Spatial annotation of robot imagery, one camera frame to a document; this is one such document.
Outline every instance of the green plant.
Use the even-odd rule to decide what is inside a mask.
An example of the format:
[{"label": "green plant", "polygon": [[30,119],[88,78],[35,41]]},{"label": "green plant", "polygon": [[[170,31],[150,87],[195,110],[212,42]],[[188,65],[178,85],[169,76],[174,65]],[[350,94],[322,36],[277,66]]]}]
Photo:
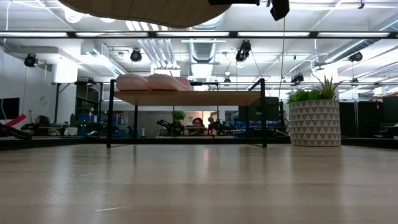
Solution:
[{"label": "green plant", "polygon": [[322,84],[322,87],[317,87],[318,89],[312,91],[297,90],[294,95],[289,96],[287,102],[294,103],[306,100],[334,100],[336,98],[335,90],[341,82],[333,84],[333,78],[329,81],[326,76],[324,82],[321,82],[319,78],[317,79]]},{"label": "green plant", "polygon": [[322,88],[317,87],[320,91],[321,91],[321,96],[323,100],[334,100],[336,98],[335,95],[335,90],[338,87],[338,85],[340,85],[341,82],[337,83],[337,84],[333,84],[333,77],[330,78],[330,81],[326,78],[325,75],[325,81],[321,82],[321,80],[314,76],[315,78],[317,78],[319,80],[319,82],[322,84]]},{"label": "green plant", "polygon": [[319,90],[312,90],[308,94],[308,100],[319,100],[321,97],[321,91]]},{"label": "green plant", "polygon": [[179,122],[185,119],[185,113],[183,111],[172,111],[173,122]]}]

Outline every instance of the white planter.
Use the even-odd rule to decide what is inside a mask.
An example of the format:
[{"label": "white planter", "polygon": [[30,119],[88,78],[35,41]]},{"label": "white planter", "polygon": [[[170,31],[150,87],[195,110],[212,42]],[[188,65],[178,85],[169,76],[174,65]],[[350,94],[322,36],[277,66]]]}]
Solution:
[{"label": "white planter", "polygon": [[77,131],[78,131],[78,128],[76,128],[76,127],[68,127],[68,135],[70,135],[70,136],[76,136]]},{"label": "white planter", "polygon": [[289,105],[289,112],[290,140],[294,146],[340,146],[341,129],[338,101],[295,102]]}]

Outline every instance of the ceiling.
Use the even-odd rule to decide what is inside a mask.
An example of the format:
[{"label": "ceiling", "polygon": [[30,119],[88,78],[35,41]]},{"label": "ceiling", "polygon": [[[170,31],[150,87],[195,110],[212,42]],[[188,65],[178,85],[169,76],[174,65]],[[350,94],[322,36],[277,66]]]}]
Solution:
[{"label": "ceiling", "polygon": [[[387,19],[394,16],[398,18],[395,8],[398,7],[398,0],[365,0],[364,2],[365,7],[358,9],[359,1],[357,0],[290,0],[291,10],[288,16],[285,20],[277,22],[272,19],[269,8],[266,8],[265,4],[258,7],[233,5],[224,15],[221,30],[283,31],[285,26],[285,30],[369,31],[375,30],[380,23]],[[2,30],[6,29],[8,4],[7,0],[0,1],[0,20],[2,21],[0,29]],[[79,22],[70,23],[65,18],[65,8],[60,7],[56,1],[45,0],[14,0],[9,7],[8,21],[8,30],[129,31],[126,21],[106,23],[92,16],[84,16]],[[79,58],[82,63],[91,68],[80,69],[79,75],[90,76],[97,80],[109,80],[113,77],[113,74],[103,65],[98,65],[90,60],[88,55],[77,50],[81,48],[82,40],[14,39],[10,41],[12,42],[9,42],[9,45],[16,44],[19,47],[58,47]],[[289,71],[298,64],[316,54],[325,55],[333,52],[349,41],[349,39],[319,39],[317,41],[312,39],[251,39],[252,54],[245,61],[244,67],[238,68],[234,56],[242,39],[226,39],[225,43],[217,45],[215,57],[211,61],[215,65],[211,69],[208,80],[222,81],[225,77],[224,73],[230,72],[231,77],[237,77],[233,80],[238,82],[252,82],[259,76],[266,77],[267,82],[279,82],[282,73],[286,81],[289,82],[289,78],[295,73],[295,71],[292,73]],[[140,47],[136,39],[96,39],[94,44],[96,46],[106,45],[109,48],[111,60],[128,73],[150,74],[151,61],[143,50],[141,50],[143,54],[140,62],[134,63],[129,59],[132,50]],[[394,48],[397,45],[398,41],[396,40],[382,40],[361,50],[364,57],[361,62],[351,64],[347,61],[339,61],[333,66],[338,69],[340,80],[349,80],[353,76],[377,70],[397,61],[397,51]],[[181,43],[181,40],[172,39],[171,46],[181,69],[181,76],[189,76],[192,73],[189,45]],[[317,82],[311,76],[311,67],[298,72],[304,73],[306,82]],[[398,67],[368,77],[361,82],[375,82],[395,75],[398,75]]]}]

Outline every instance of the computer monitor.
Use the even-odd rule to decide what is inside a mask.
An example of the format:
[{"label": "computer monitor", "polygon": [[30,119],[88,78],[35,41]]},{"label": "computer monitor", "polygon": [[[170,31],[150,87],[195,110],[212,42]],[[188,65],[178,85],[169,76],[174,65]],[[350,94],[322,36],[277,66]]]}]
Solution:
[{"label": "computer monitor", "polygon": [[19,114],[19,98],[7,98],[0,99],[0,104],[6,116],[4,116],[3,111],[0,109],[0,119],[16,119]]},{"label": "computer monitor", "polygon": [[[258,99],[249,105],[249,120],[260,121],[261,120],[261,100]],[[279,99],[278,97],[266,97],[266,114],[267,121],[280,121],[279,115]],[[246,120],[246,109],[245,106],[239,107],[239,121],[244,122]]]},{"label": "computer monitor", "polygon": [[384,122],[398,123],[398,96],[383,97]]}]

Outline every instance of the fluorescent light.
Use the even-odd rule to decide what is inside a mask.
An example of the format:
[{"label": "fluorescent light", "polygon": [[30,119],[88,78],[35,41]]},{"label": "fluorescent light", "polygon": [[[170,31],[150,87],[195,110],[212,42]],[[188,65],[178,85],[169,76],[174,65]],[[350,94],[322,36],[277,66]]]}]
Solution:
[{"label": "fluorescent light", "polygon": [[1,37],[68,37],[66,32],[0,32]]},{"label": "fluorescent light", "polygon": [[188,31],[188,32],[158,32],[158,37],[227,37],[229,32],[203,32],[203,31]]},{"label": "fluorescent light", "polygon": [[318,37],[387,37],[389,32],[320,32]]},{"label": "fluorescent light", "polygon": [[183,44],[224,44],[226,43],[225,40],[200,40],[200,39],[195,39],[195,40],[181,40],[181,43]]},{"label": "fluorescent light", "polygon": [[147,32],[77,32],[77,37],[147,37]]},{"label": "fluorescent light", "polygon": [[[309,32],[285,32],[285,37],[308,37]],[[238,32],[238,37],[283,37],[283,32]]]}]

